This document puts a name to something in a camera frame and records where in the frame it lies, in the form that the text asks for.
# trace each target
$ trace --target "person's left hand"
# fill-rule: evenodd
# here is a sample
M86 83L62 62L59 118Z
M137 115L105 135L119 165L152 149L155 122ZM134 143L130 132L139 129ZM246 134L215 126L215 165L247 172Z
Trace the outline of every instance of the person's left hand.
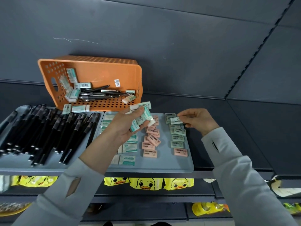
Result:
M129 138L140 131L142 128L145 128L149 121L145 121L142 125L140 125L140 129L135 132L131 132L130 127L134 119L140 117L144 112L144 107L140 107L135 110L131 114L126 114L130 109L127 108L125 110L119 111L112 122L108 125L108 127L103 132L110 132L111 135L115 136L115 140L119 145L124 144Z

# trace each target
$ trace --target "gray plastic tray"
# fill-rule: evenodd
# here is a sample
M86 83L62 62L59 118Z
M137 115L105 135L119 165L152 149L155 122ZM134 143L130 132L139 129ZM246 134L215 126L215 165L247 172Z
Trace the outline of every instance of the gray plastic tray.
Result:
M105 114L115 115L117 112L105 112ZM138 152L122 153L119 155L136 156L135 166L111 164L108 172L137 172L137 173L191 173L194 170L193 161L190 154L187 138L185 137L184 148L188 151L188 157L174 156L173 148L170 147L171 133L168 124L165 122L165 114L152 113L158 115L160 130L160 140L162 141L156 150L157 158L143 157L142 142L147 135L145 129L138 132Z
M25 110L26 106L20 106L16 109L18 111L18 116L21 115L21 113ZM103 118L103 112L100 113L100 120L98 123L98 126L96 128L96 132L94 135L94 139L98 135L98 129L100 127L101 120ZM0 144L2 144L4 138L8 134L13 122L11 122L4 132L0 136ZM29 156L27 154L25 155L17 155L14 156L12 154L2 156L0 157L0 171L2 175L44 175L44 176L59 176L62 174L71 163L77 159L81 153L85 150L88 139L89 139L90 133L85 137L82 144L79 146L78 150L76 151L75 155L71 159L70 163L68 165L64 165L62 163L58 163L61 154L57 153L51 153L51 156L49 157L47 163L44 166L36 166L31 167L31 161L28 161Z

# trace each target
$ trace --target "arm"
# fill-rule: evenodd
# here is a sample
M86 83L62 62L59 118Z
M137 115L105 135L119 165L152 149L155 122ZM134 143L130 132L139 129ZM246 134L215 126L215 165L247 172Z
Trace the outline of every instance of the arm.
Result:
M25 210L13 226L70 226L80 223L119 146L133 134L129 130L132 121L141 116L144 108L126 115L128 110L116 114L104 132L44 194L37 197L37 200ZM140 126L140 129L146 125L147 121Z
M262 177L252 168L225 130L205 109L178 114L186 127L195 127L214 165L213 174L236 225L296 225Z

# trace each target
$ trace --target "barcode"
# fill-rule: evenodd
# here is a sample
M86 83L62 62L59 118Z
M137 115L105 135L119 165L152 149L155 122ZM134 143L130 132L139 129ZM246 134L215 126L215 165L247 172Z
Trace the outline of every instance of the barcode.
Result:
M115 86L116 86L116 87L120 87L119 79L115 79Z

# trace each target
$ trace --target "person's right hand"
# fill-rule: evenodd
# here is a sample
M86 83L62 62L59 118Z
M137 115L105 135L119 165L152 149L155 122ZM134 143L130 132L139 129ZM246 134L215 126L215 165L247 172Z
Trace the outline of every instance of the person's right hand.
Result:
M219 128L219 125L211 117L207 109L190 108L177 115L187 128L197 129L202 136L207 135L213 129Z

